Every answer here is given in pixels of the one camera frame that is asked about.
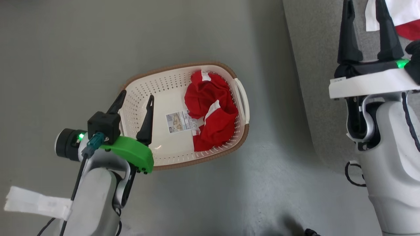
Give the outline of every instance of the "green 3d-printed part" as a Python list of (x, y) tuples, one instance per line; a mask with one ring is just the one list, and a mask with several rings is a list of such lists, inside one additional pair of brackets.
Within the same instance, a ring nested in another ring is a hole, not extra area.
[(133, 138), (119, 136), (113, 145), (102, 145), (100, 148), (111, 149), (113, 153), (135, 165), (142, 172), (151, 173), (153, 170), (155, 162), (152, 151)]

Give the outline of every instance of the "brown basket rim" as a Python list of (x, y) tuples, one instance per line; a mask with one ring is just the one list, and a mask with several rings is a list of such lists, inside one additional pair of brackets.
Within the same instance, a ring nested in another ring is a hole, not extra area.
[[(225, 65), (223, 63), (220, 63), (220, 62), (211, 61), (211, 62), (199, 62), (199, 63), (186, 63), (186, 64), (179, 64), (179, 65), (175, 65), (175, 66), (168, 66), (168, 67), (164, 67), (164, 68), (152, 70), (152, 71), (149, 71), (149, 72), (146, 72), (146, 73), (135, 75), (135, 76), (133, 76), (133, 77), (131, 77), (127, 80), (127, 82), (122, 86), (121, 90), (126, 89), (127, 86), (129, 84), (131, 84), (132, 82), (134, 82), (138, 79), (144, 78), (146, 76), (153, 75), (153, 74), (157, 74), (157, 73), (161, 73), (161, 72), (165, 72), (165, 71), (171, 71), (171, 70), (180, 69), (180, 68), (185, 68), (185, 67), (209, 66), (209, 65), (210, 66), (219, 66), (219, 67), (225, 69), (232, 76), (232, 78), (234, 78), (234, 79), (237, 78), (236, 74), (233, 72), (232, 69), (230, 69), (227, 65)], [(249, 132), (249, 124), (245, 124), (244, 133), (243, 133), (241, 139), (239, 140), (239, 142), (237, 144), (235, 144), (233, 147), (231, 147), (231, 148), (229, 148), (225, 151), (215, 153), (215, 154), (212, 154), (212, 155), (207, 156), (207, 157), (202, 157), (202, 158), (199, 158), (199, 159), (186, 161), (186, 162), (183, 162), (183, 163), (155, 166), (155, 167), (153, 167), (153, 170), (168, 170), (168, 169), (174, 169), (174, 168), (179, 168), (179, 167), (185, 167), (185, 166), (189, 166), (189, 165), (195, 165), (195, 164), (203, 163), (203, 162), (213, 160), (213, 159), (216, 159), (218, 157), (227, 155), (229, 153), (232, 153), (232, 152), (236, 151), (238, 148), (240, 148), (242, 146), (242, 144), (244, 144), (245, 140), (247, 139), (248, 132)]]

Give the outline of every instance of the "white strap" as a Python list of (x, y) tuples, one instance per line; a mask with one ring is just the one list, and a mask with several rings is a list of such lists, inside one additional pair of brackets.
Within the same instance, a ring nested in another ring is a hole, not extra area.
[(49, 197), (16, 186), (6, 197), (5, 211), (26, 212), (68, 220), (73, 202), (68, 198)]
[(356, 160), (351, 160), (349, 162), (350, 162), (351, 165), (353, 165), (353, 164), (358, 164), (359, 165), (359, 163)]

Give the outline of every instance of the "basket handle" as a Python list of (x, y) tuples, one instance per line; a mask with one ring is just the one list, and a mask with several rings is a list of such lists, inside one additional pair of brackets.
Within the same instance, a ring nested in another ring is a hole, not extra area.
[(243, 110), (245, 111), (245, 117), (244, 117), (245, 124), (249, 124), (249, 103), (248, 103), (247, 93), (245, 92), (245, 88), (242, 85), (242, 83), (239, 81), (238, 78), (235, 78), (235, 82), (236, 82), (236, 86), (239, 90), (239, 93), (242, 96), (242, 99), (240, 98), (240, 96), (238, 96), (239, 100), (242, 101), (238, 105), (242, 106), (242, 103), (243, 103), (243, 105), (244, 105)]

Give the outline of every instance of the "red clothing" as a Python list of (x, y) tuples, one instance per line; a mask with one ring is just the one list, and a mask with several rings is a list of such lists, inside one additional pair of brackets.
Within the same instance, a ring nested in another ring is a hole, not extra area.
[(192, 118), (205, 117), (200, 134), (193, 137), (194, 151), (207, 151), (232, 137), (238, 109), (229, 85), (220, 75), (197, 71), (191, 75), (191, 82), (185, 93), (185, 105)]
[(420, 40), (420, 20), (411, 21), (395, 27), (397, 33), (411, 41)]

